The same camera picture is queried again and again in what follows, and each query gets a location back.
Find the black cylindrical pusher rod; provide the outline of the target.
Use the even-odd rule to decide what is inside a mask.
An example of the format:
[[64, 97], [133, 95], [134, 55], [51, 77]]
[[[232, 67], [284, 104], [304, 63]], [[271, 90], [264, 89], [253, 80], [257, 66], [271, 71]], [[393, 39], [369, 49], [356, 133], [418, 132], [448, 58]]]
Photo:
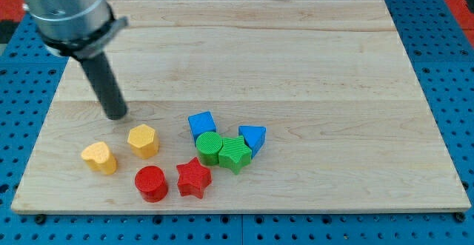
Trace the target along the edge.
[[110, 120], [126, 116], [127, 105], [105, 53], [79, 60], [93, 92]]

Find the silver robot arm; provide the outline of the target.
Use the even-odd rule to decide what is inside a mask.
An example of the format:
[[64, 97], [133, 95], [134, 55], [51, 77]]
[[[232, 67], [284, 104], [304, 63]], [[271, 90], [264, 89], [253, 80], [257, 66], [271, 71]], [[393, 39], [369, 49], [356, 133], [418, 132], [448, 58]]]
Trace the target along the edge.
[[127, 18], [116, 18], [106, 0], [24, 0], [24, 9], [53, 55], [80, 63], [107, 118], [123, 118], [127, 105], [104, 48]]

